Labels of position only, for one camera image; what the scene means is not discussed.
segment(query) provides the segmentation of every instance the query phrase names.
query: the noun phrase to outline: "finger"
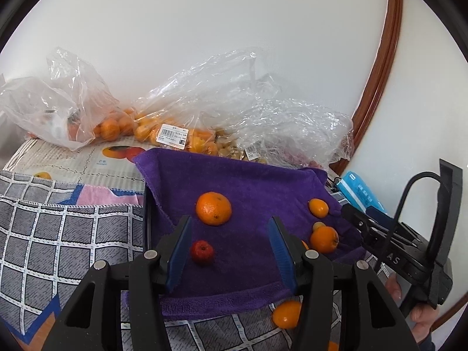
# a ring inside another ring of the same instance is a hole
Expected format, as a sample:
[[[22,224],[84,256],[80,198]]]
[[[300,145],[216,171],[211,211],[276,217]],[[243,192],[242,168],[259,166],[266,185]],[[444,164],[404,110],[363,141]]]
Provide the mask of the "finger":
[[[417,304],[409,314],[413,322],[431,326],[438,316],[438,308],[433,309],[428,304]]]
[[[396,281],[395,273],[392,273],[388,280],[385,282],[385,288],[395,301],[399,301],[402,299],[402,288],[400,287],[400,284]]]
[[[429,324],[416,324],[413,329],[411,329],[411,333],[413,334],[416,342],[419,343],[429,335],[430,330],[431,325]]]

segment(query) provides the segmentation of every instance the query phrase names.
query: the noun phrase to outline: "gray checkered fabric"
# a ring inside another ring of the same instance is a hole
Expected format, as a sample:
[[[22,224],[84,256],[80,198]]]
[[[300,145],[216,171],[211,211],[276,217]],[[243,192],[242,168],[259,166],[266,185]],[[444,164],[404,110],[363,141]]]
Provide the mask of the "gray checkered fabric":
[[[22,334],[57,293],[64,306],[95,260],[117,264],[142,252],[140,206],[53,204],[69,199],[75,187],[0,172],[0,316]],[[371,255],[367,260],[375,263]],[[388,272],[381,269],[378,275],[385,281]],[[172,350],[288,350],[293,331],[277,328],[271,321],[279,303],[210,320],[167,321]],[[331,340],[338,343],[339,291],[332,310]],[[131,351],[129,312],[123,302],[121,320],[123,349]]]

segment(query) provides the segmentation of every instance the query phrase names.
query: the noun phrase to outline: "purple towel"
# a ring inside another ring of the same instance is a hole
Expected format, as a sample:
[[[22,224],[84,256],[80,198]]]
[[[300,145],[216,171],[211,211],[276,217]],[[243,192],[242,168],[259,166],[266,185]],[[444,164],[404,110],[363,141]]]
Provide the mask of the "purple towel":
[[[157,148],[135,160],[160,211],[159,220],[152,223],[153,244],[170,233],[182,215],[191,215],[192,240],[206,240],[216,251],[210,266],[187,261],[181,282],[161,300],[166,318],[216,317],[291,296],[281,282],[267,222],[279,216],[291,233],[308,243],[312,225],[319,220],[308,208],[312,198],[328,204],[330,214],[322,221],[340,236],[338,249],[327,256],[347,263],[364,256],[361,236],[339,217],[341,206],[326,191],[322,170],[291,170]],[[203,224],[195,213],[198,197],[208,191],[219,192],[231,202],[232,217],[219,227]]]

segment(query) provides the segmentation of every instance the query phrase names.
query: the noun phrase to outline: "clear plastic bag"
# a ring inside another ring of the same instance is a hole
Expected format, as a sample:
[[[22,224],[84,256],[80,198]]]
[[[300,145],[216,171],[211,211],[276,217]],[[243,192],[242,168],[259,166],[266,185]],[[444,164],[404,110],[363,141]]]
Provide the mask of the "clear plastic bag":
[[[47,59],[51,80],[18,78],[0,89],[0,107],[31,137],[77,150],[96,137],[133,134],[133,117],[118,108],[93,66],[64,49]]]
[[[349,159],[351,119],[282,91],[260,55],[248,49],[213,56],[139,98],[141,140],[161,146],[156,138],[166,120],[189,129],[185,149],[192,152],[293,168],[327,169]]]

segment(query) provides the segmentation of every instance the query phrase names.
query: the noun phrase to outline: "barcode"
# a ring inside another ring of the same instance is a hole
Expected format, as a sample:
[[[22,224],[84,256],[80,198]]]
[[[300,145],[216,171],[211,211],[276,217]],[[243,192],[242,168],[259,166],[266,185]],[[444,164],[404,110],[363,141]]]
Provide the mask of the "barcode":
[[[173,130],[169,130],[169,129],[163,129],[161,134],[163,136],[167,136],[167,137],[170,137],[170,138],[173,138],[176,135],[176,133]]]

